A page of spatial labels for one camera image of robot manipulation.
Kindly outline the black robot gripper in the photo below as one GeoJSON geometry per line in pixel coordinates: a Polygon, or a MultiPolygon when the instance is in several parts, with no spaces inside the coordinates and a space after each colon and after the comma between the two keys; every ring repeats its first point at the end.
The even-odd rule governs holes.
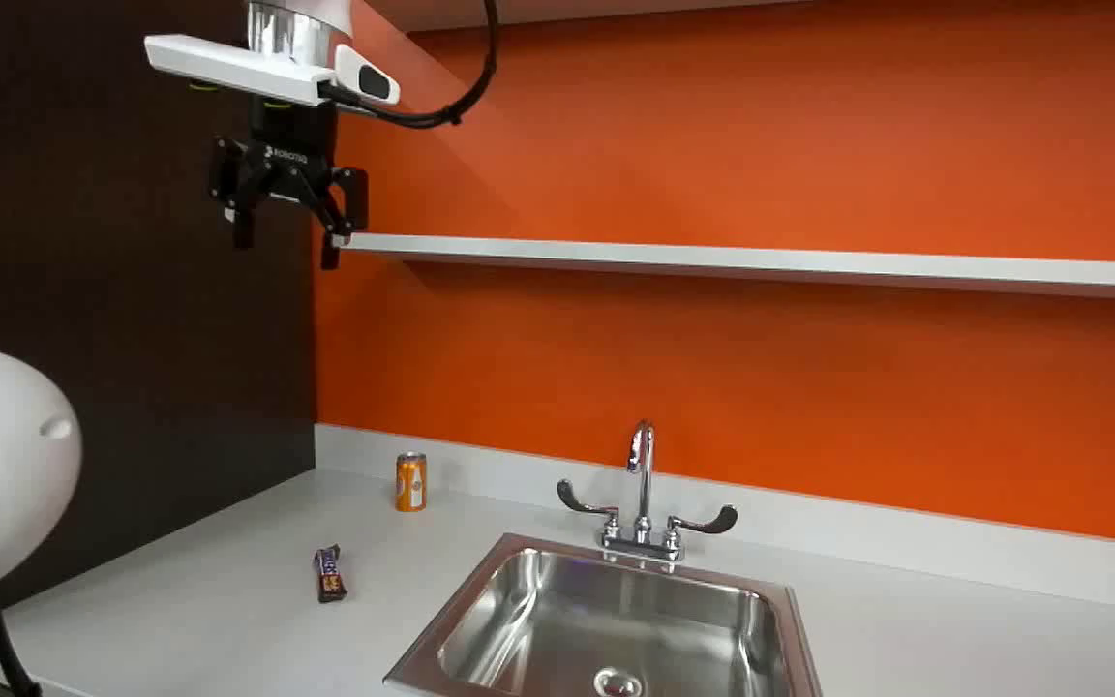
{"type": "Polygon", "coordinates": [[[248,139],[217,139],[208,197],[232,228],[232,250],[256,246],[265,197],[308,208],[321,220],[319,269],[336,272],[352,234],[369,226],[369,175],[333,162],[336,109],[256,103],[248,139]]]}

